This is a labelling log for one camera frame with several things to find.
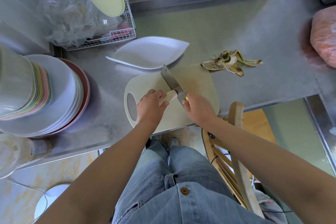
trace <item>red plastic bag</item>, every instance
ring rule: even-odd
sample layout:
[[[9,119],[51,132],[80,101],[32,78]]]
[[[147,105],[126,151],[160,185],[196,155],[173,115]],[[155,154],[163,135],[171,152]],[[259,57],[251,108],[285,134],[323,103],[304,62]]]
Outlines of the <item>red plastic bag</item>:
[[[310,43],[327,65],[336,68],[336,5],[314,15]]]

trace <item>kitchen knife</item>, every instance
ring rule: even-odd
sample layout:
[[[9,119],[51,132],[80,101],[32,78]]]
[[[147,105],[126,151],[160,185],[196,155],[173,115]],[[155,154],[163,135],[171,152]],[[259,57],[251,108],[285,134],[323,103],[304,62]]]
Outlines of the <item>kitchen knife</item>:
[[[162,67],[161,76],[170,87],[170,90],[175,90],[177,92],[177,99],[179,100],[181,105],[183,105],[182,101],[184,99],[187,99],[187,94],[182,89],[178,81],[174,78],[174,76],[172,76],[170,70],[168,69],[168,67],[166,67],[166,65],[163,65]]]

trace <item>pink bowl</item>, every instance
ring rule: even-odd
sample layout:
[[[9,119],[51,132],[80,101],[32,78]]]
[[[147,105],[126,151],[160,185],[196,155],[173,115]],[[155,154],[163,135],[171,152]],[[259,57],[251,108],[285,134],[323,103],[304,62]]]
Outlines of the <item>pink bowl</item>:
[[[82,85],[83,85],[83,100],[82,100],[82,104],[79,107],[77,113],[75,114],[73,119],[68,124],[66,124],[64,127],[60,128],[60,129],[58,129],[54,132],[46,134],[46,136],[53,135],[53,134],[56,134],[58,132],[61,132],[61,131],[65,130],[66,128],[70,127],[72,124],[74,124],[79,119],[79,117],[83,114],[83,112],[85,111],[85,109],[87,107],[87,104],[89,103],[89,99],[90,99],[90,84],[89,84],[89,80],[88,80],[86,74],[84,73],[84,71],[79,66],[77,66],[75,63],[73,63],[69,60],[61,59],[61,58],[59,58],[59,59],[61,61],[63,61],[65,64],[67,64],[68,67],[71,68],[78,75],[79,79],[81,80]]]

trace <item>button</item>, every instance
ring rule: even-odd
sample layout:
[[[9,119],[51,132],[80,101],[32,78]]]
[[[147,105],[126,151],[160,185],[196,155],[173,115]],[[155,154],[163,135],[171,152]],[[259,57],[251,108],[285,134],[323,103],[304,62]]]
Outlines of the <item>button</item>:
[[[183,187],[183,188],[181,189],[181,192],[182,192],[182,194],[185,195],[185,196],[187,196],[187,195],[189,194],[189,190],[188,190],[186,187]]]

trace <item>jeans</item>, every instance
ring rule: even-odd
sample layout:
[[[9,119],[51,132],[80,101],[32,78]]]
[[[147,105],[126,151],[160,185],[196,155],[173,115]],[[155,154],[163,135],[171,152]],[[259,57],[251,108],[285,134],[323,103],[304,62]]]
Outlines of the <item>jeans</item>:
[[[151,140],[120,196],[112,223],[126,222],[134,211],[150,199],[183,182],[196,182],[233,199],[218,171],[197,150],[173,146],[167,151],[161,141]]]

